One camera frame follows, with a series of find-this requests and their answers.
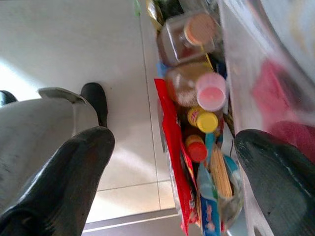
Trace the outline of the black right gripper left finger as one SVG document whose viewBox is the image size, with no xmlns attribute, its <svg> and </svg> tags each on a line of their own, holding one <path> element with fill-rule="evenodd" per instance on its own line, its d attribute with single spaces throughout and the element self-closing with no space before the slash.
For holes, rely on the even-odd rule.
<svg viewBox="0 0 315 236">
<path fill-rule="evenodd" d="M 80 236 L 114 146 L 102 126 L 64 142 L 0 215 L 0 234 Z"/>
</svg>

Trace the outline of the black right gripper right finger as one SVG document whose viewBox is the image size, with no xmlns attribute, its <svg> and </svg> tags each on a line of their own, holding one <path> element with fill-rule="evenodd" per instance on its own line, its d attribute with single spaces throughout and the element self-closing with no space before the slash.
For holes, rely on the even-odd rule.
<svg viewBox="0 0 315 236">
<path fill-rule="evenodd" d="M 295 146 L 261 130 L 242 130 L 234 142 L 273 234 L 313 236 L 315 165 Z"/>
</svg>

